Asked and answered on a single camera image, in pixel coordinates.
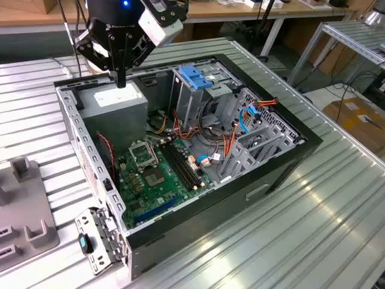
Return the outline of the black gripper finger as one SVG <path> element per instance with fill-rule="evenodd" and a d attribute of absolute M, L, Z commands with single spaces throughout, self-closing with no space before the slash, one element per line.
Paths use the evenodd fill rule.
<path fill-rule="evenodd" d="M 123 60 L 120 68 L 120 88 L 126 86 L 126 71 L 138 67 L 154 50 L 154 43 L 143 31 L 126 33 Z"/>
<path fill-rule="evenodd" d="M 120 68 L 118 62 L 116 62 L 116 57 L 113 57 L 110 51 L 107 52 L 107 56 L 98 52 L 94 48 L 94 43 L 96 43 L 96 41 L 93 40 L 90 30 L 86 29 L 75 39 L 76 52 L 79 52 L 100 70 L 104 72 L 108 71 L 116 86 L 121 88 L 122 69 Z"/>

